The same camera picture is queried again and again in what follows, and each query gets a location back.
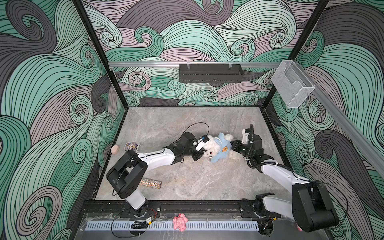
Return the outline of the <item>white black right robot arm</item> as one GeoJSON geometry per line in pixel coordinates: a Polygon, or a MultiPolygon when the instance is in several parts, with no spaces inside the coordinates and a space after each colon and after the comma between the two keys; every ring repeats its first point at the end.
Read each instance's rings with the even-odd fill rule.
{"type": "Polygon", "coordinates": [[[232,141],[232,150],[246,159],[249,168],[271,177],[291,194],[289,201],[276,198],[273,193],[255,197],[254,211],[257,216],[266,218],[262,223],[264,226],[278,217],[294,220],[307,233],[339,225],[340,218],[324,183],[300,177],[291,168],[266,155],[260,136],[246,135],[245,139],[245,143],[232,141]]]}

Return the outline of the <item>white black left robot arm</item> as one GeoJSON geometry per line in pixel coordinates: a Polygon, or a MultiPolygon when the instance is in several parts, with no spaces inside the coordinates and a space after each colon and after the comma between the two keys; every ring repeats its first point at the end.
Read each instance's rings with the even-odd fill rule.
{"type": "Polygon", "coordinates": [[[148,208],[148,200],[138,189],[144,174],[159,167],[180,163],[184,157],[199,160],[204,155],[203,147],[208,141],[207,135],[197,139],[192,133],[185,132],[178,140],[157,152],[138,154],[129,150],[107,172],[106,179],[118,196],[131,206],[133,214],[141,217],[148,208]]]}

